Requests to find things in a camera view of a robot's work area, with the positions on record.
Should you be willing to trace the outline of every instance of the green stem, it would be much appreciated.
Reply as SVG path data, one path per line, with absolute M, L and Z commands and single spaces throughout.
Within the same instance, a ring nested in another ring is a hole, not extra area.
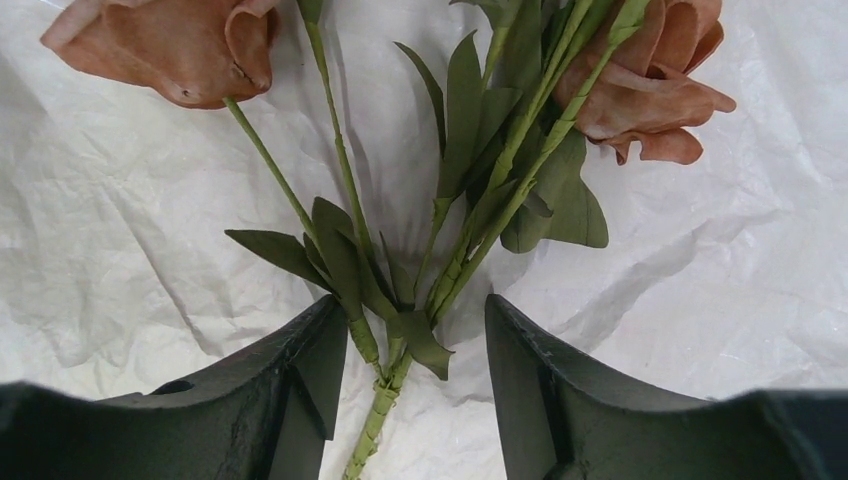
M 412 356 L 409 352 L 403 354 L 400 362 L 392 369 L 386 381 L 378 380 L 374 384 L 374 401 L 371 410 L 365 418 L 365 425 L 359 434 L 359 440 L 345 467 L 342 480 L 359 480 L 368 458 L 377 451 L 377 438 L 383 430 L 386 417 L 394 407 L 395 401 L 403 389 L 409 368 L 412 366 Z
M 353 220 L 356 224 L 356 233 L 359 236 L 359 243 L 365 249 L 365 254 L 369 260 L 376 261 L 374 245 L 371 242 L 371 234 L 368 231 L 368 224 L 365 221 L 365 214 L 362 212 L 362 204 L 359 202 L 359 194 L 356 189 L 356 182 L 353 179 L 353 171 L 350 168 L 350 160 L 347 157 L 347 150 L 344 145 L 344 136 L 342 135 L 339 116 L 336 112 L 336 104 L 333 100 L 333 90 L 330 87 L 330 73 L 327 67 L 327 57 L 324 53 L 324 42 L 321 39 L 321 31 L 318 25 L 305 22 L 306 33 L 309 36 L 309 42 L 312 45 L 312 53 L 315 56 L 315 61 L 318 63 L 318 71 L 321 72 L 321 82 L 324 84 L 324 94 L 327 97 L 327 105 L 330 107 L 330 118 L 333 123 L 333 131 L 335 133 L 336 154 L 339 157 L 339 165 L 344 178 L 345 189 L 348 193 L 348 199 L 353 208 Z
M 403 352 L 404 340 L 403 338 L 389 338 L 389 359 L 386 362 L 385 373 L 388 377 L 391 369 L 395 367 L 395 363 L 400 359 L 400 355 Z
M 368 365 L 374 369 L 377 378 L 383 378 L 383 370 L 380 367 L 380 354 L 377 348 L 377 340 L 374 338 L 374 333 L 371 332 L 371 326 L 368 325 L 368 320 L 359 312 L 346 309 L 348 318 L 348 328 L 350 329 L 350 337 L 359 355 Z
M 433 204 L 433 222 L 432 225 L 430 225 L 430 236 L 427 239 L 427 248 L 424 250 L 424 258 L 421 260 L 421 266 L 418 267 L 418 274 L 415 275 L 413 292 L 416 294 L 418 293 L 418 287 L 421 285 L 421 282 L 424 281 L 424 275 L 427 274 L 427 268 L 429 268 L 430 260 L 433 257 L 433 248 L 436 246 L 436 239 L 439 236 L 439 232 L 442 231 L 445 220 L 448 218 L 450 206 L 450 203 L 447 203 L 446 207 L 444 205 L 440 206 L 438 201 Z
M 312 225 L 312 220 L 309 218 L 309 214 L 303 208 L 300 201 L 297 199 L 297 196 L 294 194 L 294 191 L 289 186 L 289 183 L 286 181 L 286 178 L 283 176 L 283 172 L 280 171 L 280 168 L 277 167 L 277 163 L 274 162 L 274 159 L 271 157 L 271 154 L 268 152 L 268 149 L 265 148 L 265 144 L 262 142 L 262 139 L 259 138 L 259 134 L 256 133 L 256 130 L 253 128 L 253 125 L 250 124 L 250 121 L 244 115 L 244 112 L 238 106 L 238 103 L 235 102 L 230 97 L 224 98 L 224 104 L 230 110 L 230 113 L 233 114 L 236 121 L 241 128 L 244 130 L 244 133 L 247 134 L 250 141 L 253 142 L 253 145 L 256 147 L 256 150 L 259 151 L 259 155 L 265 160 L 265 164 L 268 165 L 268 169 L 271 170 L 271 173 L 274 175 L 274 178 L 277 179 L 277 183 L 283 188 L 283 192 L 286 194 L 286 198 L 288 198 L 289 203 L 291 203 L 292 208 L 297 213 L 297 216 L 300 218 L 300 223 L 303 224 L 303 229 L 306 231 L 306 235 L 315 240 L 315 228 Z
M 489 80 L 495 72 L 495 66 L 501 58 L 503 47 L 506 44 L 506 39 L 509 36 L 510 26 L 497 27 L 492 32 L 492 43 L 489 44 L 489 51 L 486 53 L 486 70 L 483 72 L 483 89 L 489 86 Z
M 574 11 L 572 15 L 580 16 L 580 25 L 573 27 L 574 30 L 571 31 L 572 28 L 571 21 L 569 19 L 569 23 L 566 25 L 565 35 L 570 35 L 569 44 L 568 45 L 557 45 L 557 50 L 554 52 L 554 58 L 560 58 L 557 55 L 565 55 L 564 59 L 556 65 L 556 68 L 553 69 L 553 75 L 546 77 L 544 84 L 544 92 L 542 98 L 548 98 L 553 93 L 554 88 L 556 88 L 557 83 L 559 83 L 559 79 L 565 74 L 568 66 L 571 65 L 571 62 L 577 57 L 581 50 L 589 43 L 592 39 L 592 36 L 595 34 L 597 29 L 601 26 L 601 23 L 607 18 L 609 15 L 609 11 L 612 8 L 614 0 L 595 0 L 593 4 L 591 1 L 583 3 L 578 3 L 574 7 Z M 533 117 L 537 117 L 544 106 L 544 102 L 540 103 L 535 110 L 533 110 Z
M 513 160 L 515 159 L 515 155 L 518 154 L 518 149 L 524 142 L 527 132 L 530 131 L 530 128 L 535 123 L 538 112 L 544 105 L 545 100 L 550 96 L 552 87 L 549 88 L 549 85 L 553 80 L 555 80 L 555 74 L 561 69 L 567 67 L 568 64 L 571 63 L 571 60 L 573 60 L 576 52 L 580 50 L 580 48 L 569 49 L 569 44 L 574 38 L 575 33 L 577 33 L 580 22 L 582 22 L 583 18 L 586 16 L 591 5 L 592 0 L 577 0 L 577 4 L 575 5 L 574 11 L 568 20 L 565 31 L 557 42 L 551 63 L 548 65 L 542 81 L 536 89 L 536 93 L 533 95 L 533 99 L 527 105 L 527 111 L 522 115 L 520 121 L 514 123 L 512 128 L 509 130 L 506 148 L 504 148 L 495 161 L 494 168 L 492 169 L 492 176 L 489 178 L 489 185 L 486 187 L 486 191 L 494 190 L 495 188 L 503 185 L 506 181 L 510 170 L 512 170 Z M 571 52 L 575 52 L 574 55 L 569 55 L 571 58 L 563 59 L 563 57 L 566 56 L 566 52 L 569 50 L 571 50 Z

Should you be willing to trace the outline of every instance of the flower head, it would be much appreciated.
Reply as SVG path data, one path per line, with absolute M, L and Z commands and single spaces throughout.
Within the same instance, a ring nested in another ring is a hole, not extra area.
M 74 0 L 41 37 L 76 70 L 223 108 L 271 87 L 278 0 Z
M 618 11 L 623 0 L 617 1 Z M 652 0 L 644 26 L 624 42 L 604 68 L 577 117 L 589 139 L 615 148 L 619 164 L 630 144 L 642 144 L 643 160 L 690 164 L 703 153 L 683 127 L 703 125 L 736 102 L 689 75 L 724 39 L 718 18 L 722 0 Z M 606 47 L 614 15 L 560 79 L 554 99 L 567 105 Z

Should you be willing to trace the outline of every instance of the flower stem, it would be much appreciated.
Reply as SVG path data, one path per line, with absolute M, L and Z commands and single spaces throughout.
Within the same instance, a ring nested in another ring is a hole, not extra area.
M 371 410 L 365 418 L 365 425 L 359 434 L 359 440 L 348 460 L 342 474 L 342 480 L 359 480 L 368 458 L 377 452 L 377 438 L 383 430 L 386 417 L 394 407 L 395 401 L 403 388 L 403 382 L 412 366 L 412 356 L 405 352 L 400 361 L 389 373 L 385 381 L 377 380 L 374 384 L 374 401 Z
M 552 87 L 549 88 L 549 86 L 554 82 L 554 80 L 556 80 L 555 75 L 560 71 L 564 71 L 568 64 L 574 59 L 574 56 L 577 55 L 577 51 L 580 50 L 580 48 L 569 47 L 571 46 L 571 40 L 578 32 L 580 23 L 583 21 L 583 18 L 589 11 L 589 7 L 592 5 L 592 0 L 576 1 L 577 3 L 574 7 L 574 11 L 568 19 L 568 23 L 566 24 L 562 36 L 557 42 L 551 62 L 543 74 L 542 81 L 537 87 L 536 93 L 527 105 L 527 110 L 509 129 L 506 147 L 498 156 L 497 160 L 495 160 L 495 165 L 492 169 L 492 176 L 489 178 L 489 185 L 487 186 L 486 191 L 494 190 L 495 188 L 503 185 L 506 181 L 509 172 L 512 170 L 513 160 L 518 154 L 518 149 L 524 142 L 527 132 L 530 131 L 533 123 L 536 121 L 536 117 L 538 116 L 538 112 L 541 110 L 542 105 L 544 105 L 545 101 L 550 96 Z
M 306 33 L 309 36 L 309 42 L 312 45 L 312 53 L 315 56 L 315 61 L 318 63 L 318 71 L 321 72 L 321 82 L 324 84 L 324 94 L 327 97 L 327 105 L 330 108 L 330 118 L 333 123 L 333 131 L 335 133 L 336 154 L 339 157 L 339 166 L 342 170 L 345 189 L 347 190 L 348 199 L 353 209 L 353 219 L 356 224 L 356 233 L 359 236 L 359 243 L 365 249 L 365 254 L 371 261 L 376 261 L 374 252 L 374 244 L 371 242 L 371 234 L 368 231 L 368 224 L 365 221 L 365 214 L 362 212 L 362 204 L 359 201 L 359 194 L 356 190 L 356 182 L 353 179 L 353 171 L 350 168 L 350 160 L 347 157 L 345 149 L 344 136 L 342 135 L 341 125 L 339 124 L 339 116 L 336 112 L 336 104 L 333 100 L 333 90 L 330 87 L 330 73 L 327 67 L 327 57 L 324 53 L 324 42 L 321 39 L 321 31 L 318 25 L 306 22 Z
M 289 183 L 286 181 L 286 178 L 283 176 L 283 172 L 280 171 L 280 168 L 277 166 L 277 163 L 274 162 L 274 159 L 271 157 L 271 154 L 268 152 L 268 149 L 265 148 L 265 144 L 262 142 L 262 139 L 259 138 L 259 134 L 256 133 L 256 130 L 253 128 L 253 125 L 250 124 L 250 121 L 244 115 L 244 112 L 238 106 L 238 103 L 235 102 L 230 97 L 224 98 L 224 104 L 230 110 L 230 113 L 233 114 L 236 121 L 241 128 L 244 130 L 244 133 L 247 134 L 250 141 L 253 142 L 253 145 L 256 147 L 256 150 L 259 152 L 259 155 L 265 160 L 265 164 L 268 165 L 268 169 L 271 170 L 271 173 L 274 175 L 274 178 L 277 179 L 277 183 L 280 184 L 280 187 L 283 188 L 283 192 L 286 194 L 286 198 L 288 198 L 289 203 L 291 203 L 292 208 L 297 213 L 297 216 L 300 218 L 300 223 L 303 225 L 304 231 L 306 234 L 315 241 L 315 227 L 312 225 L 312 219 L 309 218 L 309 214 L 303 208 L 303 205 L 297 199 L 297 196 L 294 194 L 294 191 L 289 186 Z
M 433 222 L 430 225 L 430 236 L 427 239 L 424 258 L 421 260 L 421 266 L 418 267 L 418 274 L 415 276 L 415 283 L 413 284 L 413 291 L 415 293 L 418 293 L 418 287 L 424 281 L 424 276 L 427 274 L 427 268 L 430 266 L 430 260 L 433 256 L 433 248 L 436 246 L 436 238 L 438 238 L 439 232 L 442 231 L 445 220 L 448 218 L 450 207 L 451 202 L 440 202 L 439 200 L 433 202 Z
M 506 44 L 506 39 L 509 36 L 510 26 L 496 27 L 492 31 L 492 42 L 489 44 L 489 51 L 486 53 L 486 70 L 483 73 L 483 89 L 489 85 L 489 80 L 492 78 L 492 73 L 495 71 L 495 66 L 501 58 L 501 52 Z

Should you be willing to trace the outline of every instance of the white fabric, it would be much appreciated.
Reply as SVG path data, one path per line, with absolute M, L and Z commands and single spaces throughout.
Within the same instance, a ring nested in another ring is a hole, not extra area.
M 336 201 L 329 116 L 292 3 L 275 86 L 244 107 L 305 203 Z M 426 238 L 436 136 L 424 86 L 392 42 L 443 79 L 472 29 L 484 54 L 488 27 L 447 0 L 327 3 L 366 213 L 412 255 Z M 38 44 L 66 4 L 5 0 L 0 16 L 0 381 L 146 393 L 320 292 L 223 235 L 299 233 L 227 112 L 71 70 Z M 695 76 L 739 109 L 695 129 L 704 157 L 617 167 L 593 148 L 584 175 L 610 247 L 494 251 L 440 331 L 457 352 L 450 382 L 413 369 L 364 479 L 505 478 L 483 336 L 490 290 L 613 367 L 690 395 L 848 383 L 848 4 L 727 1 L 722 20 L 727 41 Z M 322 479 L 340 476 L 371 380 L 350 348 Z

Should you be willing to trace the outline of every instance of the wrapped stem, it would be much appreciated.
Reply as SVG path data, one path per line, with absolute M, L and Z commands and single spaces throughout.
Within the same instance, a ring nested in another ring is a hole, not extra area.
M 368 411 L 368 416 L 365 418 L 365 425 L 359 433 L 359 440 L 342 474 L 342 480 L 359 480 L 368 458 L 377 452 L 377 439 L 383 430 L 389 411 L 394 407 L 395 401 L 400 396 L 403 383 L 411 366 L 412 356 L 409 352 L 406 352 L 385 381 L 378 380 L 375 382 L 374 401 L 371 403 L 371 410 Z
M 383 378 L 383 370 L 380 367 L 380 351 L 377 348 L 377 340 L 371 332 L 371 326 L 362 314 L 360 308 L 358 313 L 348 313 L 348 328 L 353 345 L 362 356 L 362 359 L 374 369 L 378 378 Z

